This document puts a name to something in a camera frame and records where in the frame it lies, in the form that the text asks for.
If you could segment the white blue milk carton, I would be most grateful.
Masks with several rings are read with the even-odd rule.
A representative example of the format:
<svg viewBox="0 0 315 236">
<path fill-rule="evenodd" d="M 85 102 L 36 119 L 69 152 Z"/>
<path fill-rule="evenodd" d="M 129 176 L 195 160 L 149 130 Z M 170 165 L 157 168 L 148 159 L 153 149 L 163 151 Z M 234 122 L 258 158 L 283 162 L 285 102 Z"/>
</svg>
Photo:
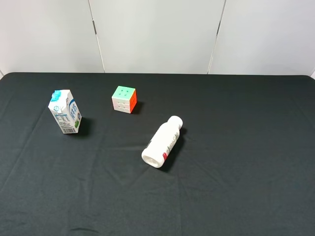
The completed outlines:
<svg viewBox="0 0 315 236">
<path fill-rule="evenodd" d="M 63 134 L 79 132 L 82 115 L 69 89 L 55 90 L 48 108 Z"/>
</svg>

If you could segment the white plastic bottle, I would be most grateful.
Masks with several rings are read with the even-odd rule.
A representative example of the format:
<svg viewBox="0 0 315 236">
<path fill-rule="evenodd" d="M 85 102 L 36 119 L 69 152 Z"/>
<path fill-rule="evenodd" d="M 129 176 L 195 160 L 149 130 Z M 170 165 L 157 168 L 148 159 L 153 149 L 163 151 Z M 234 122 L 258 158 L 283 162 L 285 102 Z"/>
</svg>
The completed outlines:
<svg viewBox="0 0 315 236">
<path fill-rule="evenodd" d="M 142 151 L 143 161 L 154 168 L 160 168 L 177 142 L 182 126 L 183 121 L 178 116 L 171 116 L 163 123 Z"/>
</svg>

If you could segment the pastel rubik's cube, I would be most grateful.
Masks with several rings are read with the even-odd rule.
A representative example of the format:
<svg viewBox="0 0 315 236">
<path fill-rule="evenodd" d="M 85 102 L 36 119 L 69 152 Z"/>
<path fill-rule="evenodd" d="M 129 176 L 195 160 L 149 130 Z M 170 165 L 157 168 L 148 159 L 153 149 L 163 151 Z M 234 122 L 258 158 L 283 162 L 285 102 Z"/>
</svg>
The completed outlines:
<svg viewBox="0 0 315 236">
<path fill-rule="evenodd" d="M 136 89 L 118 86 L 112 95 L 112 103 L 114 110 L 131 114 L 137 103 Z"/>
</svg>

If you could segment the black tablecloth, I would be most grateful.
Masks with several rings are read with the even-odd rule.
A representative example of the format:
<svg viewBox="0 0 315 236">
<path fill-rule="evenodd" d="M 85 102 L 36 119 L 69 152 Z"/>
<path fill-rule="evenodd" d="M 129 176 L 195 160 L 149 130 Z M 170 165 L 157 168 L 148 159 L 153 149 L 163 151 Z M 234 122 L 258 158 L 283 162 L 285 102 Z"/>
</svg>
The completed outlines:
<svg viewBox="0 0 315 236">
<path fill-rule="evenodd" d="M 113 108 L 135 88 L 131 114 Z M 63 134 L 48 108 L 69 89 Z M 141 157 L 171 116 L 165 163 Z M 3 236 L 312 236 L 315 82 L 309 76 L 9 73 L 0 81 Z"/>
</svg>

